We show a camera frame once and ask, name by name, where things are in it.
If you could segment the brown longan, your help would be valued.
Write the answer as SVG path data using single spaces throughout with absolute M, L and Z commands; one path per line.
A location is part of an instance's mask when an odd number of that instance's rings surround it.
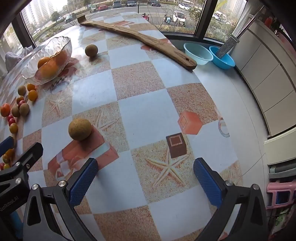
M 76 118 L 68 126 L 69 136 L 76 141 L 82 141 L 90 136 L 92 125 L 89 120 Z
M 85 47 L 85 54 L 88 57 L 93 58 L 97 55 L 97 53 L 98 53 L 98 47 L 96 45 L 90 44 Z

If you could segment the large orange mandarin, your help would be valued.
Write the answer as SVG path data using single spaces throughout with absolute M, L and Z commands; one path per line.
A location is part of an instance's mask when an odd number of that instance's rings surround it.
M 1 106 L 1 116 L 2 117 L 7 117 L 10 115 L 10 111 L 11 111 L 11 108 L 10 108 L 10 105 L 8 103 L 4 103 L 2 106 Z

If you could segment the pink plastic stool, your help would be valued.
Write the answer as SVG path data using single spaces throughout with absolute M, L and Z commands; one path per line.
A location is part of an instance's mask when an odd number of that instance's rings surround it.
M 267 209 L 282 208 L 289 206 L 295 201 L 295 180 L 291 182 L 270 182 L 267 185 L 268 196 Z

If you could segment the clear glass fruit bowl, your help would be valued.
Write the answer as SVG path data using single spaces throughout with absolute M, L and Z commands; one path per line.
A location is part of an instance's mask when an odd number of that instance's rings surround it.
M 22 77 L 34 85 L 46 84 L 62 72 L 71 55 L 71 39 L 54 37 L 30 58 L 22 70 Z

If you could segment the brown longan by bowl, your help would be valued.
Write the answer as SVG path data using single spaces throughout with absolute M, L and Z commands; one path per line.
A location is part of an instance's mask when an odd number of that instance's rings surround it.
M 85 47 L 85 54 L 88 57 L 93 58 L 97 55 L 97 53 L 98 53 L 98 47 L 96 45 L 90 44 Z

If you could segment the white cabinet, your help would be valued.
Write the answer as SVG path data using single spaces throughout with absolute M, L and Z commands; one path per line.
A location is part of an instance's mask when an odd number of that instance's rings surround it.
M 269 134 L 295 126 L 295 58 L 267 26 L 254 21 L 231 51 L 260 107 Z

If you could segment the light blue plastic basin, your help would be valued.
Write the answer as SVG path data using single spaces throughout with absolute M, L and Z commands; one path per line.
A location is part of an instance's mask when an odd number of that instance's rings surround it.
M 213 60 L 211 52 L 197 43 L 185 43 L 184 50 L 185 54 L 194 59 L 197 65 L 205 65 Z

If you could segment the long wooden plank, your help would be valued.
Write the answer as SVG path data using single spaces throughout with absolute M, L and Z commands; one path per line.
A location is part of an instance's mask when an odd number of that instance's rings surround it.
M 78 23 L 84 26 L 92 26 L 96 28 L 101 28 L 108 30 L 110 32 L 114 32 L 129 38 L 137 39 L 146 45 L 158 50 L 162 54 L 168 56 L 181 66 L 183 66 L 188 71 L 193 71 L 197 67 L 197 63 L 194 59 L 187 56 L 185 53 L 181 52 L 174 46 L 172 46 L 169 43 L 162 42 L 159 39 L 156 39 L 154 37 L 139 33 L 135 30 L 132 30 L 130 28 L 122 27 L 119 25 L 111 24 L 111 23 L 103 23 L 103 22 L 97 22 L 97 21 L 90 21 L 87 20 L 85 15 L 80 16 L 77 19 Z

